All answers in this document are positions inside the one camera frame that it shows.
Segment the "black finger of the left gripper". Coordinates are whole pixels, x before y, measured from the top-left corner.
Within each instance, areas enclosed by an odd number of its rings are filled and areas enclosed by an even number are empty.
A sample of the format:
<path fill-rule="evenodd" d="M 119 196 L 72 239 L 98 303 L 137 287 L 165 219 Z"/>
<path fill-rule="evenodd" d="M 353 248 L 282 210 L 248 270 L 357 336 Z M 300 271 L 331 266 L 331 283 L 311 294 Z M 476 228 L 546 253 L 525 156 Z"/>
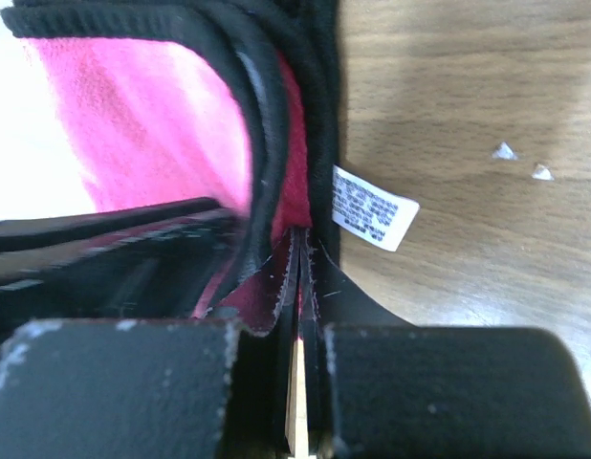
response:
<path fill-rule="evenodd" d="M 0 330 L 34 318 L 190 317 L 239 232 L 209 198 L 0 223 Z"/>

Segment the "pink cloth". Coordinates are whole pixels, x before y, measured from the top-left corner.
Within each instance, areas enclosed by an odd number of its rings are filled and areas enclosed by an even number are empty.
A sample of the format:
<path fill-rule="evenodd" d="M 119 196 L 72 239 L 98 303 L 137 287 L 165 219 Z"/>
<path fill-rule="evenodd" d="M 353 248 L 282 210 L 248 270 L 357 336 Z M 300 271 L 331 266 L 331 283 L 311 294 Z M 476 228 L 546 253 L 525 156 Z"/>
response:
<path fill-rule="evenodd" d="M 336 7 L 272 1 L 17 1 L 89 176 L 96 216 L 209 198 L 240 221 L 227 297 L 288 231 L 339 253 Z"/>

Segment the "white towel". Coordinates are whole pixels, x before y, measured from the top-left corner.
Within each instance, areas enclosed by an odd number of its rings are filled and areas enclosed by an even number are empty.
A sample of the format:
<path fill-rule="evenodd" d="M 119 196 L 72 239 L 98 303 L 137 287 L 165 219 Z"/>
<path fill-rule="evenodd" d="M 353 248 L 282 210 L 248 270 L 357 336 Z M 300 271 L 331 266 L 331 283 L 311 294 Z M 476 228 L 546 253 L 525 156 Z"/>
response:
<path fill-rule="evenodd" d="M 0 221 L 93 213 L 86 178 L 36 50 L 0 17 Z"/>

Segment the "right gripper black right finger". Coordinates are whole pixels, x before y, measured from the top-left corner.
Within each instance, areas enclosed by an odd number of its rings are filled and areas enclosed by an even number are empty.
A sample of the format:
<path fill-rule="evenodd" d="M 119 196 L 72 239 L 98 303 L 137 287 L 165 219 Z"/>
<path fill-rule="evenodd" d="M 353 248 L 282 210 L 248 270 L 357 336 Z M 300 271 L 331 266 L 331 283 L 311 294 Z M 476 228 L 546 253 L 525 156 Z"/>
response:
<path fill-rule="evenodd" d="M 308 426 L 322 458 L 591 458 L 591 406 L 555 335 L 421 327 L 298 232 Z"/>

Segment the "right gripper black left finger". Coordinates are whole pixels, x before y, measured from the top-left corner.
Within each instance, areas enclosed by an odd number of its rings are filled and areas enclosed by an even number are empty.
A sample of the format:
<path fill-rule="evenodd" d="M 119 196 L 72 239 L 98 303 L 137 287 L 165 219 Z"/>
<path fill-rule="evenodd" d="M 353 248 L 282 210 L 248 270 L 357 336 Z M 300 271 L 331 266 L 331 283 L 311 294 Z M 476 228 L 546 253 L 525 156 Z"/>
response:
<path fill-rule="evenodd" d="M 278 458 L 298 236 L 190 317 L 34 318 L 0 330 L 0 458 Z"/>

